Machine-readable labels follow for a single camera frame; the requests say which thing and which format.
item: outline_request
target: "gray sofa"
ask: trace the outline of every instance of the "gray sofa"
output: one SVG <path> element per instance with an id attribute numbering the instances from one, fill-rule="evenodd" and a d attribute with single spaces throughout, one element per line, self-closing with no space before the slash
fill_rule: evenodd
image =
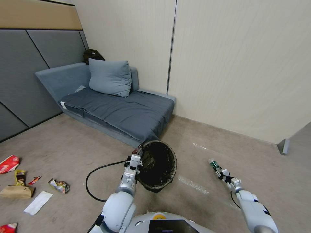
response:
<path id="1" fill-rule="evenodd" d="M 159 139 L 176 104 L 173 96 L 140 89 L 134 67 L 131 67 L 132 85 L 127 98 L 90 89 L 91 73 L 85 63 L 35 74 L 65 114 L 133 147 Z M 86 88 L 76 92 L 80 86 Z"/>

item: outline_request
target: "gray carpet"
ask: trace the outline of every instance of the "gray carpet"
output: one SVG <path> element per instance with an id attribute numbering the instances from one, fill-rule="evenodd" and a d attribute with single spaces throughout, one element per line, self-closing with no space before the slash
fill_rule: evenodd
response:
<path id="1" fill-rule="evenodd" d="M 175 151 L 177 173 L 172 184 L 158 194 L 138 184 L 136 214 L 166 211 L 183 215 L 215 232 L 248 232 L 240 210 L 219 181 L 208 159 L 216 159 L 232 176 L 242 179 L 270 211 L 280 232 L 311 229 L 311 125 L 296 134 L 290 153 L 279 154 L 276 145 L 174 116 L 162 140 Z M 85 190 L 85 178 L 94 168 L 126 159 L 133 148 L 93 128 L 59 115 L 0 144 L 0 160 L 12 154 L 22 158 L 27 182 L 35 197 L 48 191 L 52 198 L 34 216 L 23 213 L 28 200 L 0 199 L 0 225 L 18 222 L 18 233 L 87 232 L 102 209 Z M 90 177 L 94 195 L 107 198 L 114 192 L 123 165 L 99 170 Z M 62 194 L 49 187 L 50 178 L 67 181 Z M 14 184 L 14 172 L 0 175 L 0 188 Z"/>

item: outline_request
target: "red snack bag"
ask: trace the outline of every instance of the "red snack bag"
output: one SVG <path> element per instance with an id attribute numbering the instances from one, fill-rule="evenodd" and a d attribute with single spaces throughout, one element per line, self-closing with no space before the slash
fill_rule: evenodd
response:
<path id="1" fill-rule="evenodd" d="M 29 182 L 28 184 L 29 185 L 33 185 L 35 182 L 37 182 L 42 176 L 37 176 L 37 177 L 34 177 L 33 180 L 31 182 Z"/>
<path id="2" fill-rule="evenodd" d="M 7 225 L 0 226 L 0 233 L 15 233 L 17 223 L 10 223 Z"/>
<path id="3" fill-rule="evenodd" d="M 0 174 L 14 171 L 18 165 L 19 165 L 19 157 L 11 155 L 10 157 L 7 157 L 0 163 Z"/>

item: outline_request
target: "robot display screen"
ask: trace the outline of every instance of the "robot display screen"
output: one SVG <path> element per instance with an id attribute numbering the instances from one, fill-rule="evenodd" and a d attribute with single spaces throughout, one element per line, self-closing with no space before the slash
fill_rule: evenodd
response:
<path id="1" fill-rule="evenodd" d="M 199 233 L 185 220 L 151 220 L 149 233 Z"/>

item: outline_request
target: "trash can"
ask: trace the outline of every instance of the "trash can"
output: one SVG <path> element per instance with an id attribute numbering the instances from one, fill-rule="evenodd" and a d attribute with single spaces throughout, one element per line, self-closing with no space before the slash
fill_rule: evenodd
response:
<path id="1" fill-rule="evenodd" d="M 177 161 L 172 148 L 162 141 L 149 141 L 142 143 L 134 150 L 140 155 L 142 168 L 138 181 L 147 190 L 160 192 L 173 181 L 176 174 Z"/>

